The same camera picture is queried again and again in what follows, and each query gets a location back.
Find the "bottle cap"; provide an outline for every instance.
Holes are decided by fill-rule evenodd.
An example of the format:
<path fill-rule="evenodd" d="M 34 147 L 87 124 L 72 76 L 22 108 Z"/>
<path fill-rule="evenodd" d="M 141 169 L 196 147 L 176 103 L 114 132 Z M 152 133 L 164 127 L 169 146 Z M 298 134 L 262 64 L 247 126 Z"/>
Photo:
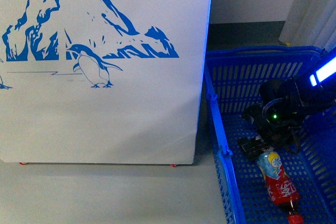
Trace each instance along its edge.
<path fill-rule="evenodd" d="M 301 214 L 290 215 L 287 217 L 289 224 L 303 224 L 303 217 Z"/>

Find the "blue light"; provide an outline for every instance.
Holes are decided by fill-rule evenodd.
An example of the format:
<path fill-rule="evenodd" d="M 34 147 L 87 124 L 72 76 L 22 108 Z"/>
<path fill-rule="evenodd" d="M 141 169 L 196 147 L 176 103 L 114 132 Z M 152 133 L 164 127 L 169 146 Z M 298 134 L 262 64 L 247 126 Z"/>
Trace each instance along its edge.
<path fill-rule="evenodd" d="M 336 58 L 333 58 L 327 64 L 325 64 L 322 68 L 316 71 L 316 76 L 319 82 L 325 80 L 333 73 L 336 72 Z"/>
<path fill-rule="evenodd" d="M 317 85 L 315 76 L 313 74 L 309 77 L 309 79 L 313 87 Z"/>

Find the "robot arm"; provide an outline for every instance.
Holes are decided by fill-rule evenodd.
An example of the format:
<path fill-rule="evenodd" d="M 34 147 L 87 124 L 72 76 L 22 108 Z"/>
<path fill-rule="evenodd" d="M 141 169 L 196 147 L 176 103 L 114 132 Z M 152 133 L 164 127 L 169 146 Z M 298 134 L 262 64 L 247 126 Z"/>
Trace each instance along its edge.
<path fill-rule="evenodd" d="M 300 140 L 296 132 L 304 118 L 336 105 L 336 49 L 300 76 L 265 82 L 259 93 L 262 104 L 248 107 L 242 117 L 252 121 L 261 139 L 242 139 L 238 144 L 248 159 L 254 159 L 270 146 L 297 154 Z M 293 143 L 296 151 L 289 148 Z"/>

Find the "white curtain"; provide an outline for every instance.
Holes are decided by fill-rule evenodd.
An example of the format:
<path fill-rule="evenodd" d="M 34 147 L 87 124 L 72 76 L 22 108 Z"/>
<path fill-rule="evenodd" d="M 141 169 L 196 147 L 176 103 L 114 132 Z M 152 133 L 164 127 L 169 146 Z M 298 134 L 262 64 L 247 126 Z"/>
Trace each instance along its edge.
<path fill-rule="evenodd" d="M 336 0 L 294 0 L 279 40 L 327 51 L 336 47 Z"/>

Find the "bottle label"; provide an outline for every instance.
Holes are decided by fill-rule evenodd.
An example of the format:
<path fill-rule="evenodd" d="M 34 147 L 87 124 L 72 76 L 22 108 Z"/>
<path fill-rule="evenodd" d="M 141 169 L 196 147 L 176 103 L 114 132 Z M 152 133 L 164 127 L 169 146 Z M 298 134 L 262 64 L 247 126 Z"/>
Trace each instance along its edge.
<path fill-rule="evenodd" d="M 295 185 L 285 172 L 278 153 L 261 154 L 257 164 L 263 172 L 268 194 L 275 205 L 300 198 Z"/>

